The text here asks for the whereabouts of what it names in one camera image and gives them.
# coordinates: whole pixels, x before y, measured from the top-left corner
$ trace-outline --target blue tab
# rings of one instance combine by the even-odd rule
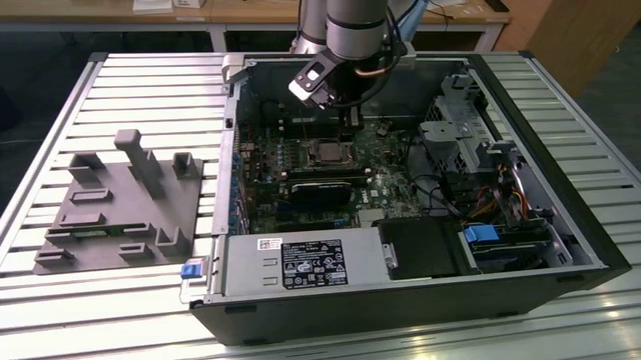
[[[204,276],[204,264],[185,264],[182,266],[181,278],[198,279]]]
[[[473,225],[463,231],[468,242],[492,242],[500,240],[500,234],[492,225]]]

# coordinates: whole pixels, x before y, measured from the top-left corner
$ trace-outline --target wooden cabinet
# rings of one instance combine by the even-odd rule
[[[641,18],[640,0],[503,0],[511,8],[495,50],[531,50],[579,95]]]

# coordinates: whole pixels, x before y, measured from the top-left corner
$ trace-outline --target power supply label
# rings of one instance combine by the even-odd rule
[[[281,245],[282,285],[288,290],[348,285],[348,265],[341,240]]]

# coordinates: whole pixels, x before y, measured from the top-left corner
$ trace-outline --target white table leg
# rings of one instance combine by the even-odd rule
[[[475,48],[476,52],[491,52],[495,49],[495,44],[500,39],[501,30],[504,29],[504,24],[487,24],[487,30],[479,39],[477,47]]]

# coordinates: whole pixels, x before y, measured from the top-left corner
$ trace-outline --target black floor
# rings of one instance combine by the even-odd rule
[[[0,87],[14,99],[23,120],[0,132],[0,211],[23,179],[90,54],[212,51],[208,34],[200,33],[130,33],[125,37],[119,33],[77,34],[75,45],[69,45],[58,33],[3,35]],[[638,26],[577,99],[638,167],[641,167],[640,64],[641,27]],[[3,116],[0,113],[0,124],[6,121]]]

